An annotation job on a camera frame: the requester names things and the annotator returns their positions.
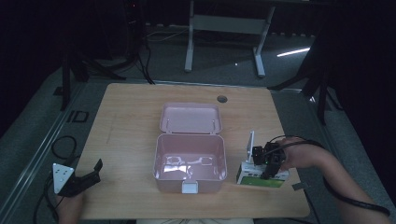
container lid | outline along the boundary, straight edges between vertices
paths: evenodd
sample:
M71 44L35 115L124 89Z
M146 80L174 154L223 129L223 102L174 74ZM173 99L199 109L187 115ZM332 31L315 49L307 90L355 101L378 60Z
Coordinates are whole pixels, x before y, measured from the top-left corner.
M166 103L160 128L165 133L219 133L219 107L212 104Z

container latch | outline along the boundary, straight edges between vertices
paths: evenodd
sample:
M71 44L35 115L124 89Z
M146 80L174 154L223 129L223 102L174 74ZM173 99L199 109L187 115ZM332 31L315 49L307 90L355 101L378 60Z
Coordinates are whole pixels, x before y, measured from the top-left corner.
M181 184L182 193L198 193L198 182L196 180L184 180Z

human hand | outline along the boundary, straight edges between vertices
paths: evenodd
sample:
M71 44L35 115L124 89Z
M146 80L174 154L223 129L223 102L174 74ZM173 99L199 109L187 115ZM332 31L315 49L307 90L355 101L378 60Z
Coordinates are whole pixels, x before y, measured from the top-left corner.
M287 137L276 141L280 146L286 144L304 141L298 137ZM309 144L294 145L283 149L285 151L286 159L282 162L281 171L289 168L308 168L311 166L319 166L322 158L331 156L331 154L322 147L317 147Z
M82 211L84 193L67 198L56 195L59 224L77 224Z

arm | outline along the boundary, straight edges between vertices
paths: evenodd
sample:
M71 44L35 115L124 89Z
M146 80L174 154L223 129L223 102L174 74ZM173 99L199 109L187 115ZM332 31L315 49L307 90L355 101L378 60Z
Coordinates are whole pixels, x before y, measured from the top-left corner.
M301 141L301 139L285 138L278 143L282 146L297 141ZM375 204L373 199L352 179L343 165L327 150L312 145L296 145L284 150L286 160L283 162L281 170L287 170L291 167L307 168L315 166L319 168L329 185L339 194L357 201ZM335 200L344 223L390 223L385 214Z
M83 193L72 198L56 196L59 224L77 224L82 211Z

small box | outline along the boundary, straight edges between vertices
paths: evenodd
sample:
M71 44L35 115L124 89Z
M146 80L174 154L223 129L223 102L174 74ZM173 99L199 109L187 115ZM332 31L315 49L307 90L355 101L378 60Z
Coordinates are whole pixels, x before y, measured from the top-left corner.
M273 178L261 179L260 176L264 171L265 165L254 165L242 161L236 175L236 184L279 188L289 177L289 171L284 171L276 174Z
M158 189L209 193L227 176L219 108L212 104L167 103L160 123L153 174Z

